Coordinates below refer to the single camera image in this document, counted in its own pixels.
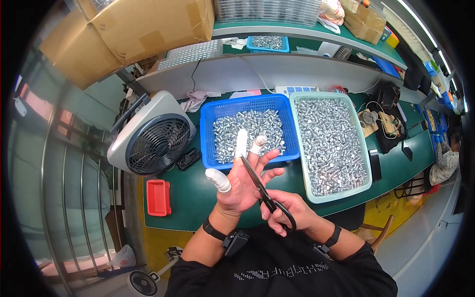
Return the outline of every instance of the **cloth rag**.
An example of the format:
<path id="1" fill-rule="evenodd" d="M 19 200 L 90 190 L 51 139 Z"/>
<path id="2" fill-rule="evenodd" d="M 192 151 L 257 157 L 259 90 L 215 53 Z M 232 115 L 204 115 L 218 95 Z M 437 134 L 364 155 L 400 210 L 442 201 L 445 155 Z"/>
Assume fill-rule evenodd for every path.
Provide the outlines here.
<path id="1" fill-rule="evenodd" d="M 221 97 L 221 93 L 207 92 L 207 91 L 189 91 L 187 93 L 189 99 L 186 102 L 180 104 L 185 112 L 194 113 L 205 102 L 208 97 Z"/>
<path id="2" fill-rule="evenodd" d="M 223 44 L 229 44 L 232 48 L 242 49 L 247 44 L 246 39 L 239 39 L 238 37 L 223 38 L 221 39 Z"/>

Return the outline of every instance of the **light green plastic basket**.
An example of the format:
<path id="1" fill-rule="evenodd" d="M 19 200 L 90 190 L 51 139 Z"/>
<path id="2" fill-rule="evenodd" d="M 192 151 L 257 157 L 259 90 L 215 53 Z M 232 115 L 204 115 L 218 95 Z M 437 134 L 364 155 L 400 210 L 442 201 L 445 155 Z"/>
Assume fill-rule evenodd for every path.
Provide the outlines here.
<path id="1" fill-rule="evenodd" d="M 308 101 L 308 100 L 319 100 L 319 99 L 329 99 L 329 98 L 341 99 L 341 101 L 344 102 L 351 109 L 350 121 L 356 127 L 358 138 L 360 140 L 360 145 L 361 145 L 361 159 L 364 163 L 363 166 L 366 167 L 368 175 L 366 176 L 366 179 L 364 180 L 363 185 L 357 188 L 353 188 L 353 189 L 346 190 L 339 193 L 333 193 L 326 196 L 314 196 L 312 193 L 312 188 L 311 188 L 311 183 L 310 183 L 310 174 L 308 173 L 306 159 L 302 157 L 304 155 L 304 146 L 302 144 L 302 137 L 300 135 L 300 126 L 298 124 L 297 112 L 295 110 L 295 101 L 298 101 L 298 100 Z M 324 203 L 324 202 L 334 201 L 334 200 L 338 200 L 338 199 L 345 198 L 348 196 L 352 196 L 369 189 L 373 182 L 373 179 L 371 177 L 370 157 L 368 156 L 368 149 L 366 148 L 366 142 L 364 140 L 363 129 L 361 128 L 360 122 L 358 120 L 358 116 L 356 114 L 356 110 L 353 107 L 353 103 L 351 99 L 347 95 L 341 94 L 341 93 L 295 92 L 290 95 L 289 100 L 290 100 L 290 108 L 292 110 L 292 116 L 294 118 L 295 129 L 297 131 L 297 140 L 298 140 L 298 146 L 300 150 L 300 160 L 302 162 L 302 171 L 304 172 L 305 191 L 307 192 L 308 200 L 312 203 Z"/>

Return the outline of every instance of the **fan grille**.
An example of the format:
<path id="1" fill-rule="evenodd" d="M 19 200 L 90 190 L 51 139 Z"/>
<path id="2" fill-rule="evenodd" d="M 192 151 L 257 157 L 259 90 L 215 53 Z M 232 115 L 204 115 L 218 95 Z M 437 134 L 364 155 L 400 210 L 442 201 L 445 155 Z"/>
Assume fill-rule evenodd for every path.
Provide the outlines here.
<path id="1" fill-rule="evenodd" d="M 131 146 L 128 166 L 136 174 L 154 174 L 173 164 L 188 145 L 190 126 L 181 118 L 147 123 Z"/>
<path id="2" fill-rule="evenodd" d="M 148 274 L 142 271 L 133 271 L 129 275 L 129 284 L 138 296 L 155 296 L 158 287 Z"/>

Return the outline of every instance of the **scissor blade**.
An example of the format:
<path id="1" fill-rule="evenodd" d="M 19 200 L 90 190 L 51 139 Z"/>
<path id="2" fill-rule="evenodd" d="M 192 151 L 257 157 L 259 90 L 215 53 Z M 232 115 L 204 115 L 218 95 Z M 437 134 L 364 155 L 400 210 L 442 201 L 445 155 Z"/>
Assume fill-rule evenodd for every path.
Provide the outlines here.
<path id="1" fill-rule="evenodd" d="M 246 168 L 247 173 L 249 173 L 249 176 L 254 182 L 254 185 L 256 185 L 257 188 L 260 188 L 260 187 L 264 188 L 256 172 L 254 171 L 254 169 L 252 169 L 251 164 L 249 164 L 249 161 L 247 161 L 247 159 L 244 156 L 241 156 L 241 159 L 242 159 L 242 162 L 244 163 L 244 167 Z"/>

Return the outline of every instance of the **shelf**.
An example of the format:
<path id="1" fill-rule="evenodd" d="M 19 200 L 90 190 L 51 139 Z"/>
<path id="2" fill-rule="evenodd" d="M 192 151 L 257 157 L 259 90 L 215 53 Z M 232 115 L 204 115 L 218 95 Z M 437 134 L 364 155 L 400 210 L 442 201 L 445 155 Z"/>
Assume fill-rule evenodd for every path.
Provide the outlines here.
<path id="1" fill-rule="evenodd" d="M 320 23 L 317 23 L 313 28 L 309 28 L 280 23 L 242 22 L 222 24 L 216 22 L 213 29 L 213 39 L 246 37 L 256 34 L 315 39 L 361 50 L 386 60 L 403 70 L 408 68 L 397 51 L 386 42 L 379 41 L 377 45 L 373 45 L 364 40 L 357 39 L 345 26 L 340 26 L 340 31 L 340 35 L 334 34 Z"/>

